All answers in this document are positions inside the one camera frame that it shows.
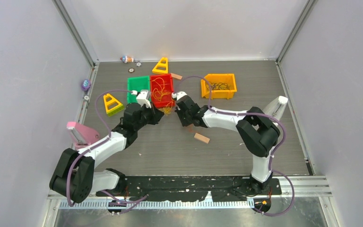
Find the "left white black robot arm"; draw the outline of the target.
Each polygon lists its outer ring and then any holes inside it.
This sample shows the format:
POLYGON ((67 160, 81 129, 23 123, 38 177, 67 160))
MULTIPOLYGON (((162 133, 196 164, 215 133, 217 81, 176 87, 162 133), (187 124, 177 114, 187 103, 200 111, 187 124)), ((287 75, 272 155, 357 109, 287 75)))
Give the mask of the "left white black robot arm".
POLYGON ((112 155, 127 149, 146 125, 156 125, 164 113, 155 106, 131 103, 126 106, 120 123, 98 142, 85 148, 65 149, 52 174, 49 188, 68 199, 81 203, 89 194, 109 190, 120 196, 126 190, 124 174, 108 168, 97 172, 95 168, 112 155))

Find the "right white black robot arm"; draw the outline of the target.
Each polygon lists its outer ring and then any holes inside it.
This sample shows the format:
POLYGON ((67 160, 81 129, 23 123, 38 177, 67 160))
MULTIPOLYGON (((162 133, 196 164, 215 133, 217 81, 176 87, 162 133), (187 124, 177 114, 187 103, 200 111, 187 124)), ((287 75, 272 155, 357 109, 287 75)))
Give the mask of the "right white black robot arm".
POLYGON ((222 128, 239 133, 247 150, 253 155, 250 188, 263 194, 270 187, 271 152, 281 134, 277 125, 258 107, 248 111, 226 111, 210 105, 200 107, 185 92, 172 94, 176 113, 182 126, 222 128))

